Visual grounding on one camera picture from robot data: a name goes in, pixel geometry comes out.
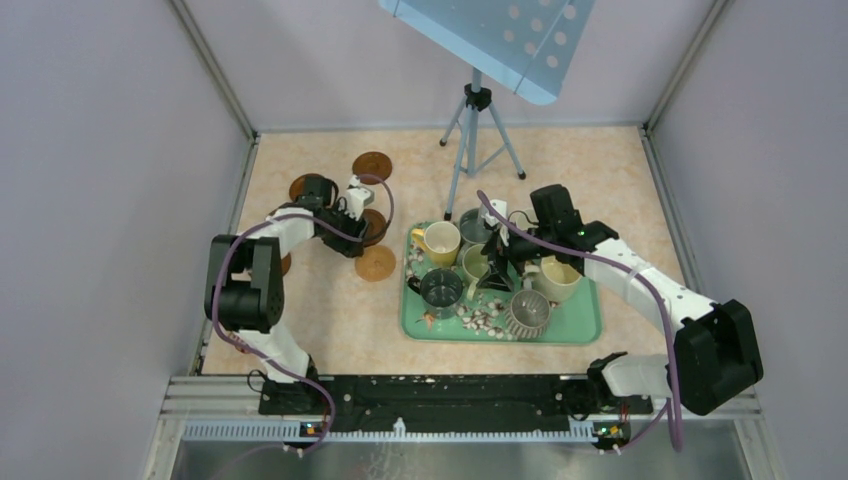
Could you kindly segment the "dark brown wooden coaster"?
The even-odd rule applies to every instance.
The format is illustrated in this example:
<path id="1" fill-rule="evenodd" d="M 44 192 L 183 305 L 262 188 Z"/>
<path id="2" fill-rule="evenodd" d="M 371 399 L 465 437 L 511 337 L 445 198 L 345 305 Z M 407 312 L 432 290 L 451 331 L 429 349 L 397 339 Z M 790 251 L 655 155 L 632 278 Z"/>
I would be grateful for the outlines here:
<path id="1" fill-rule="evenodd" d="M 388 229 L 387 218 L 380 211 L 371 208 L 363 211 L 362 218 L 367 221 L 363 246 L 370 247 L 380 243 Z"/>
<path id="2" fill-rule="evenodd" d="M 366 185 L 375 185 L 379 180 L 387 180 L 392 171 L 390 157 L 380 151 L 364 152 L 352 163 L 352 173 Z"/>
<path id="3" fill-rule="evenodd" d="M 308 187 L 316 187 L 316 191 L 323 195 L 328 205 L 334 203 L 339 195 L 338 185 L 331 179 L 317 173 L 307 173 L 296 178 L 289 187 L 289 197 L 296 202 L 299 197 L 308 194 Z"/>

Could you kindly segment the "light woven rattan coaster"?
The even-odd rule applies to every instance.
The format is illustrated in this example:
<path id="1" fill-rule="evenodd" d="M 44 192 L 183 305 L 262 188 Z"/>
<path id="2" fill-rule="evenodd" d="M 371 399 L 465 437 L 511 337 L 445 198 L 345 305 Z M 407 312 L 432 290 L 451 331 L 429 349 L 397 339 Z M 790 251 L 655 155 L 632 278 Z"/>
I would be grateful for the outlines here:
<path id="1" fill-rule="evenodd" d="M 354 262 L 356 274 L 367 282 L 380 282 L 394 272 L 397 260 L 391 249 L 384 245 L 367 247 Z"/>

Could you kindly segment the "dark grey mug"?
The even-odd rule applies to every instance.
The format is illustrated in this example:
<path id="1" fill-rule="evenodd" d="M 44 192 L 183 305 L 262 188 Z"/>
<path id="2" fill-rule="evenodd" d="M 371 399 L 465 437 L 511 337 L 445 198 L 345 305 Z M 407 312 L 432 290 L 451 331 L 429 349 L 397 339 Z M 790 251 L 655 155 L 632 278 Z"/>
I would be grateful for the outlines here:
<path id="1" fill-rule="evenodd" d="M 455 317 L 465 296 L 463 280 L 447 268 L 431 270 L 422 277 L 413 276 L 406 284 L 422 299 L 425 313 L 438 320 Z"/>

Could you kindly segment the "green floral serving tray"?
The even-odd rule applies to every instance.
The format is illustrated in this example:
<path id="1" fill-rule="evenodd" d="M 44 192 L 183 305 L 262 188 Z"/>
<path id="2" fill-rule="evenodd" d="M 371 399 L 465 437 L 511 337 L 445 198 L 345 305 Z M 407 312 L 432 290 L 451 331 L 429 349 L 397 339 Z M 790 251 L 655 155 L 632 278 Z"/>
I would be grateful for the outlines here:
<path id="1" fill-rule="evenodd" d="M 590 280 L 579 281 L 575 293 L 565 302 L 551 304 L 548 326 L 541 335 L 534 338 L 520 337 L 507 326 L 506 312 L 512 297 L 508 292 L 481 290 L 472 300 L 464 300 L 455 316 L 432 319 L 425 313 L 425 302 L 408 287 L 407 281 L 412 277 L 421 278 L 433 268 L 424 250 L 407 233 L 399 323 L 411 339 L 432 342 L 587 345 L 598 340 L 603 331 L 598 289 Z"/>

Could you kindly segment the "yellow mug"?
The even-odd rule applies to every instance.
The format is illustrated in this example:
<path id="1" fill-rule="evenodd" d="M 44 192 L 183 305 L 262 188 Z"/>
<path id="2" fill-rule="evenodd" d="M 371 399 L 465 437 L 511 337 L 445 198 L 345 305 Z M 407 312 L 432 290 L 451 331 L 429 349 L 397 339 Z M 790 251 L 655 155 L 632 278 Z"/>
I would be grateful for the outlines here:
<path id="1" fill-rule="evenodd" d="M 458 227 L 453 223 L 438 221 L 426 228 L 415 228 L 411 230 L 410 237 L 433 265 L 447 268 L 456 262 L 462 238 Z"/>

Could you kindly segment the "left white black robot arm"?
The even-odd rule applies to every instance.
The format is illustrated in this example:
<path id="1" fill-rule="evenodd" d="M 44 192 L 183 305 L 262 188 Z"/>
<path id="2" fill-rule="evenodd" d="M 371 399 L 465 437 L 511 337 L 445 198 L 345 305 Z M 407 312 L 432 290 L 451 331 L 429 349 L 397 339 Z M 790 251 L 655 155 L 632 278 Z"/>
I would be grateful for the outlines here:
<path id="1" fill-rule="evenodd" d="M 211 241 L 205 314 L 222 340 L 261 361 L 272 385 L 283 387 L 283 401 L 297 413 L 317 407 L 321 388 L 308 377 L 311 357 L 282 321 L 282 260 L 313 239 L 346 258 L 361 256 L 369 226 L 363 212 L 373 200 L 359 176 L 340 189 L 324 176 L 308 175 L 295 200 L 240 234 Z"/>

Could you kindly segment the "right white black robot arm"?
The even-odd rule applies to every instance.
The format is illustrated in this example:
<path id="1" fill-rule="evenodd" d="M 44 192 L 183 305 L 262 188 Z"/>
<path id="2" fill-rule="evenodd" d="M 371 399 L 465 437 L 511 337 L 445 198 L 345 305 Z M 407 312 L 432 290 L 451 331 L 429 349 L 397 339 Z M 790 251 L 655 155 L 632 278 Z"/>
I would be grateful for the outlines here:
<path id="1" fill-rule="evenodd" d="M 553 184 L 531 193 L 537 225 L 526 230 L 483 191 L 477 196 L 493 231 L 496 275 L 506 265 L 554 257 L 616 294 L 663 334 L 663 354 L 614 353 L 592 364 L 586 397 L 594 409 L 612 412 L 626 397 L 647 396 L 670 399 L 673 412 L 705 416 L 763 379 L 745 305 L 689 289 L 641 258 L 605 223 L 584 222 L 566 187 Z"/>

